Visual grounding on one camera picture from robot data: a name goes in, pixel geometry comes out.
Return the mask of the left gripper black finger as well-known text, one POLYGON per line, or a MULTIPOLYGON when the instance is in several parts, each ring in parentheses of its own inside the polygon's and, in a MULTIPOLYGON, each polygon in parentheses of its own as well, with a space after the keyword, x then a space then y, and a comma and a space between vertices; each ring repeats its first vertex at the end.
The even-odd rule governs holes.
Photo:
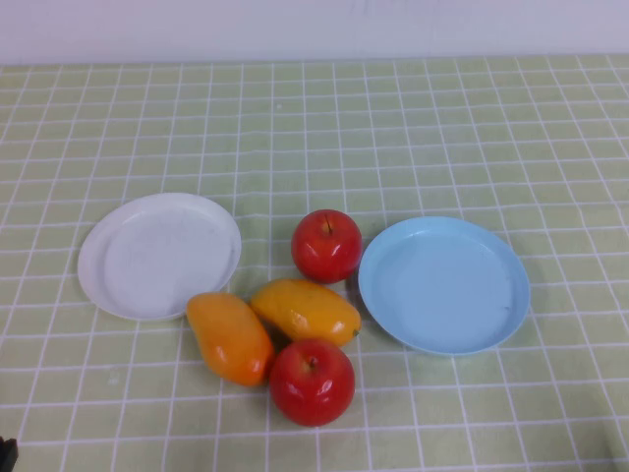
POLYGON ((19 457, 15 439, 0 438, 0 472, 12 472, 19 457))

